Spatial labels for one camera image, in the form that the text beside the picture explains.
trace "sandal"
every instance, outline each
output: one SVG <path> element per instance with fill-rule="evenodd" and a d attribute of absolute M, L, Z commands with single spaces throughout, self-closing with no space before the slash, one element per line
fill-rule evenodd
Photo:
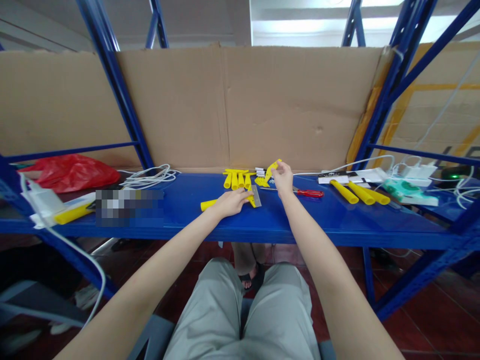
<path fill-rule="evenodd" d="M 249 281 L 251 282 L 251 286 L 246 288 L 245 291 L 248 293 L 250 290 L 255 290 L 255 293 L 257 293 L 264 283 L 264 278 L 265 278 L 265 269 L 264 265 L 261 263 L 256 263 L 256 275 L 252 279 L 250 277 L 250 274 L 247 273 L 245 275 L 239 275 L 240 281 Z"/>

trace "person's left hand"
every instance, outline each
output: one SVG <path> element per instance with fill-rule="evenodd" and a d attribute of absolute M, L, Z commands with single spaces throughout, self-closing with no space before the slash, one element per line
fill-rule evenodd
<path fill-rule="evenodd" d="M 210 209 L 216 212 L 221 219 L 238 214 L 242 210 L 242 206 L 249 202 L 247 197 L 253 194 L 251 191 L 245 191 L 243 187 L 235 191 L 227 191 Z"/>

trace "cardboard sheet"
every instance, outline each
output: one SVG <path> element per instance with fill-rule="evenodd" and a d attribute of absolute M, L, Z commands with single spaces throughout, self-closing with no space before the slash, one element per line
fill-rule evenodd
<path fill-rule="evenodd" d="M 231 167 L 278 158 L 294 170 L 345 164 L 382 49 L 222 50 Z"/>
<path fill-rule="evenodd" d="M 117 54 L 156 165 L 186 172 L 345 163 L 382 49 L 232 47 Z M 92 53 L 0 53 L 0 152 L 130 141 Z M 86 153 L 138 167 L 133 147 Z"/>
<path fill-rule="evenodd" d="M 3 156 L 131 141 L 96 54 L 2 51 L 0 69 Z M 86 155 L 140 165 L 133 147 Z"/>

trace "red screwdriver handle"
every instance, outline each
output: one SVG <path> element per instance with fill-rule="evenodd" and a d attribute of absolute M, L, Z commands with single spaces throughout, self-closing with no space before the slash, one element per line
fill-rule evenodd
<path fill-rule="evenodd" d="M 303 195 L 309 198 L 323 198 L 324 192 L 323 191 L 316 191 L 316 190 L 298 190 L 298 195 Z"/>

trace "gray pants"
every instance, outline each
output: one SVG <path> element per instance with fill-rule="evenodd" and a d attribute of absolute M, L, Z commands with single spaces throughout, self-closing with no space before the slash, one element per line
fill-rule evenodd
<path fill-rule="evenodd" d="M 243 334 L 244 289 L 232 265 L 212 259 L 175 327 L 164 359 L 320 359 L 309 286 L 289 263 L 272 266 Z"/>

